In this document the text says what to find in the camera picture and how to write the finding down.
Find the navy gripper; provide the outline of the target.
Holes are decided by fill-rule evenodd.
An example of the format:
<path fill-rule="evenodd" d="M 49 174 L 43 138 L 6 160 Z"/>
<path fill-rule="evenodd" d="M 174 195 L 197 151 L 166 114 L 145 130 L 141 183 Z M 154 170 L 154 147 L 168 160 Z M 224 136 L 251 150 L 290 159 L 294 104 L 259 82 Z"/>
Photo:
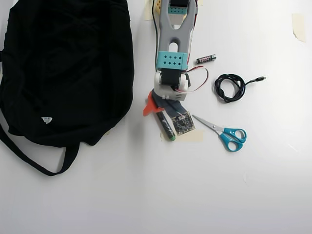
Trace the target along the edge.
<path fill-rule="evenodd" d="M 151 113 L 159 113 L 164 110 L 169 117 L 177 117 L 187 112 L 180 101 L 163 99 L 161 96 L 158 96 L 153 89 L 152 93 L 148 95 L 147 104 L 143 110 L 143 116 L 146 117 Z"/>

